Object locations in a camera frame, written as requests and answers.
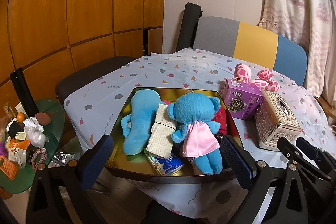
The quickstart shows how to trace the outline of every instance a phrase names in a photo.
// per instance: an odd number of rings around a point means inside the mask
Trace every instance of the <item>curtain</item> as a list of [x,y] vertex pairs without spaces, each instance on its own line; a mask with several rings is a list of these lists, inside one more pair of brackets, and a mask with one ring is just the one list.
[[265,0],[259,26],[303,47],[308,57],[304,86],[311,95],[322,92],[335,105],[335,0]]

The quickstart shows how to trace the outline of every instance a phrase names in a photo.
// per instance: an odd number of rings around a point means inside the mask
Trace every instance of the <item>blue plush toy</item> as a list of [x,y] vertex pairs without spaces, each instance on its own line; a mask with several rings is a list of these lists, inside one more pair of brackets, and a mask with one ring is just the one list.
[[154,90],[139,90],[132,97],[132,114],[123,117],[120,122],[125,137],[123,149],[126,155],[138,154],[146,147],[159,104],[165,103]]
[[220,107],[216,97],[188,93],[167,109],[170,118],[182,123],[182,128],[172,133],[173,141],[184,141],[183,156],[194,158],[198,169],[207,175],[219,174],[223,169],[219,143],[214,137],[221,124],[211,121]]

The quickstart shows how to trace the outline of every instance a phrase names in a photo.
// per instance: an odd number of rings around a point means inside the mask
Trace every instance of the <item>tablecloth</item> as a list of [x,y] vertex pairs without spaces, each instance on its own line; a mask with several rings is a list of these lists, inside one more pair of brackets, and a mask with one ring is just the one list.
[[[110,134],[134,87],[220,91],[225,79],[233,77],[238,63],[250,66],[252,79],[256,79],[258,71],[264,69],[249,62],[191,48],[173,54],[143,56],[75,91],[64,101],[64,108],[85,151],[92,148],[102,135]],[[274,72],[274,79],[280,84],[278,93],[286,99],[300,123],[300,136],[336,156],[336,138],[315,98],[280,73]],[[234,121],[244,149],[255,160],[286,168],[287,159],[280,152],[262,150],[255,144],[253,121]],[[171,211],[192,218],[208,218],[214,224],[228,222],[247,193],[237,180],[184,185],[130,182]],[[254,223],[262,221],[273,192],[274,189],[270,188]]]

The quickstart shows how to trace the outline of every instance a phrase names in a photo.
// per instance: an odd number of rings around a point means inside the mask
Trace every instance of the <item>purple box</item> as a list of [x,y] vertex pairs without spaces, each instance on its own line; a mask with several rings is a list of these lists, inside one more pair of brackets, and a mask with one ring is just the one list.
[[232,117],[249,120],[257,110],[263,95],[254,85],[226,79],[222,98]]

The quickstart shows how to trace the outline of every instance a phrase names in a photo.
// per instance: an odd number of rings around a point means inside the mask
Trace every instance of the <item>barcode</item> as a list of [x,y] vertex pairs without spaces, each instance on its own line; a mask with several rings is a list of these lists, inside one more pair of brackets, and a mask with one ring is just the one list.
[[234,85],[234,86],[239,86],[237,81],[233,81],[233,80],[231,80],[231,83],[232,83],[232,85]]

